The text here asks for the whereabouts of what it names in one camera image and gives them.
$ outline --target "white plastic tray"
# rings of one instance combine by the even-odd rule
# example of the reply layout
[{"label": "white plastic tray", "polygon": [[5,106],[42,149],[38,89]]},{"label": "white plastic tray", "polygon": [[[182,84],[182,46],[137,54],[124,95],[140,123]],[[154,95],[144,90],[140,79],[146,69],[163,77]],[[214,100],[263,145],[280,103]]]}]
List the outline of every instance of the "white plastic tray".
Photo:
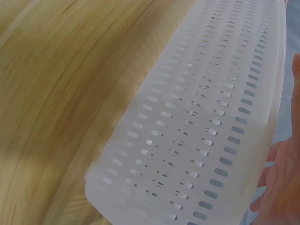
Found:
[{"label": "white plastic tray", "polygon": [[278,116],[283,0],[196,0],[85,176],[113,225],[237,225]]}]

